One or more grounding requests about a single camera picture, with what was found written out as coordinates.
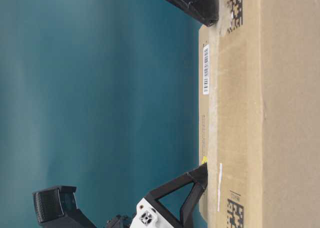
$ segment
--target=brown cardboard box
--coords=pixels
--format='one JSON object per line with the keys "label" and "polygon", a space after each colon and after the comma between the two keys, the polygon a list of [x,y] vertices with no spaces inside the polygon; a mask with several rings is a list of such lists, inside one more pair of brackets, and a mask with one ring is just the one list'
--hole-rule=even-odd
{"label": "brown cardboard box", "polygon": [[220,6],[199,31],[200,211],[209,228],[318,228],[320,0]]}

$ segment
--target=black mount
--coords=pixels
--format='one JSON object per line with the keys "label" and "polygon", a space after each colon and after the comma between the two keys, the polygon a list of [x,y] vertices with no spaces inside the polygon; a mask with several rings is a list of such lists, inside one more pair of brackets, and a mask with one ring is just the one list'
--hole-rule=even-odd
{"label": "black mount", "polygon": [[[180,221],[166,208],[159,200],[176,190],[193,183],[193,187],[180,208]],[[207,164],[203,164],[187,172],[182,176],[160,186],[149,192],[145,199],[174,227],[174,228],[193,228],[192,213],[200,197],[205,192],[208,185]]]}
{"label": "black mount", "polygon": [[167,0],[200,23],[211,26],[219,19],[219,0]]}
{"label": "black mount", "polygon": [[44,228],[96,228],[77,208],[76,189],[56,186],[33,193],[38,224]]}

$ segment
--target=teal wall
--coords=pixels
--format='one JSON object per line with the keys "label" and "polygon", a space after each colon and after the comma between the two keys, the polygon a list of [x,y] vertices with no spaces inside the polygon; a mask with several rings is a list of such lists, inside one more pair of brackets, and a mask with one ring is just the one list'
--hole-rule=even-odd
{"label": "teal wall", "polygon": [[73,185],[101,228],[197,165],[199,27],[163,0],[0,0],[0,227]]}

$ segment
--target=barcode label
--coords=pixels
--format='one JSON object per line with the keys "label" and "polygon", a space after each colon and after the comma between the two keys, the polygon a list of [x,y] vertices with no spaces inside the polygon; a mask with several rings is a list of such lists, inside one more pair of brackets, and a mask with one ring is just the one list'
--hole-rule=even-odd
{"label": "barcode label", "polygon": [[203,48],[203,94],[208,95],[209,94],[209,69],[210,69],[210,49],[209,44]]}

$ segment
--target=white sticker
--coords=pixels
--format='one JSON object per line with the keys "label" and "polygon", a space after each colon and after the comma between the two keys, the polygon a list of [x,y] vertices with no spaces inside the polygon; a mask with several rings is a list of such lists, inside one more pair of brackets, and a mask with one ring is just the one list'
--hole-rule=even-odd
{"label": "white sticker", "polygon": [[209,94],[209,73],[210,73],[210,47],[209,44],[203,48],[203,94]]}
{"label": "white sticker", "polygon": [[222,168],[223,168],[223,165],[222,165],[222,163],[220,163],[219,184],[218,184],[218,209],[217,209],[218,212],[220,212],[220,196],[221,196]]}

